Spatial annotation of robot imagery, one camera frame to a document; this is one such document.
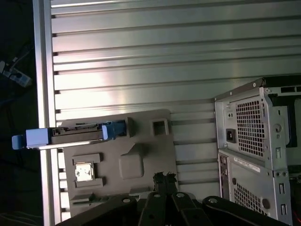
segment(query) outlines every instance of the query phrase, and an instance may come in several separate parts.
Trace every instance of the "screw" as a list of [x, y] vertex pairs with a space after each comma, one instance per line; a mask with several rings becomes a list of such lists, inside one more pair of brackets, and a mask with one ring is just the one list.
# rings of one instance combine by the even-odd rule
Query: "screw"
[[124, 203], [129, 203], [131, 200], [130, 199], [124, 199], [122, 200]]
[[211, 199], [209, 199], [209, 202], [210, 202], [210, 203], [217, 203], [217, 200], [214, 199], [214, 198], [211, 198]]
[[184, 196], [185, 196], [185, 195], [184, 195], [183, 193], [178, 193], [178, 194], [177, 194], [177, 197], [178, 197], [178, 198], [183, 198]]

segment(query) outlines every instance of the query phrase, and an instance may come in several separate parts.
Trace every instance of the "computer chassis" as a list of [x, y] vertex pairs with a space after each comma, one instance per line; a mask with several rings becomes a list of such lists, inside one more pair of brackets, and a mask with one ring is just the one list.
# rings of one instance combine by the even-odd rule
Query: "computer chassis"
[[291, 190], [301, 178], [299, 98], [301, 76], [290, 75], [260, 78], [214, 99], [221, 196], [289, 225]]

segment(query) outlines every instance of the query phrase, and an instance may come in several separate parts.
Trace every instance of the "perforated metal panel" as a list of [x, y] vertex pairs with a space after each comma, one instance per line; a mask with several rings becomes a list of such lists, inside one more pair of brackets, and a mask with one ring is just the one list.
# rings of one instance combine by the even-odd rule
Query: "perforated metal panel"
[[258, 100], [236, 105], [240, 150], [263, 157], [264, 124], [260, 111]]
[[248, 209], [267, 215], [267, 213], [261, 208], [260, 198], [238, 183], [237, 188], [234, 189], [234, 202], [247, 207]]

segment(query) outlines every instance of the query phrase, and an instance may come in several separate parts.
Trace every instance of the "rectangular slot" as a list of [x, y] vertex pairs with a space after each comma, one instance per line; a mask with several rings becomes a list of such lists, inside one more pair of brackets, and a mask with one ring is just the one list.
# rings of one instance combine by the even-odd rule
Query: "rectangular slot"
[[281, 93], [292, 93], [295, 91], [295, 87], [281, 87]]
[[284, 184], [279, 184], [279, 192], [280, 192], [280, 194], [285, 194]]
[[282, 154], [281, 154], [281, 147], [276, 148], [276, 159], [281, 159]]
[[287, 215], [286, 204], [281, 205], [281, 215]]

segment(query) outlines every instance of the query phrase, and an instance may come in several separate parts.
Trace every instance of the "cable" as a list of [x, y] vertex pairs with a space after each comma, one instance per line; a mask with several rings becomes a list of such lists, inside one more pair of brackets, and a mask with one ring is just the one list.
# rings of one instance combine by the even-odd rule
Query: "cable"
[[299, 217], [298, 217], [297, 213], [296, 213], [295, 211], [293, 211], [293, 214], [295, 215], [295, 217], [296, 217], [297, 221], [298, 221], [299, 223], [301, 223], [301, 220], [299, 219]]
[[11, 65], [10, 67], [10, 71], [12, 72], [14, 70], [14, 67], [17, 65], [17, 63], [19, 63], [23, 58], [25, 58], [31, 51], [33, 50], [33, 47], [28, 50], [23, 56], [19, 57], [14, 63], [13, 65]]
[[29, 218], [23, 218], [23, 217], [19, 217], [19, 216], [14, 216], [14, 215], [11, 215], [11, 214], [5, 214], [5, 217], [12, 217], [12, 218], [24, 219], [24, 220], [28, 220], [28, 221], [33, 222], [35, 225], [38, 225], [37, 222], [35, 222], [34, 220], [31, 220], [31, 219], [29, 219]]
[[33, 218], [43, 218], [41, 216], [37, 216], [37, 215], [29, 214], [29, 213], [24, 213], [24, 212], [21, 212], [21, 211], [15, 211], [15, 213], [21, 213], [21, 214], [24, 214], [24, 215], [27, 215], [27, 216], [30, 216], [30, 217], [33, 217]]
[[33, 215], [33, 214], [29, 214], [29, 213], [24, 213], [22, 211], [13, 211], [13, 212], [10, 212], [10, 213], [20, 213], [20, 214], [24, 214], [24, 215], [27, 215], [29, 217], [33, 217], [33, 218], [43, 218], [41, 216], [37, 216], [37, 215]]
[[18, 223], [21, 223], [21, 224], [24, 224], [24, 225], [37, 226], [37, 225], [29, 224], [29, 223], [26, 223], [26, 222], [23, 222], [23, 221], [20, 221], [20, 220], [10, 219], [10, 218], [7, 218], [7, 217], [5, 217], [3, 215], [0, 215], [0, 217], [4, 218], [6, 220], [10, 220], [10, 221], [13, 221], [13, 222], [18, 222]]

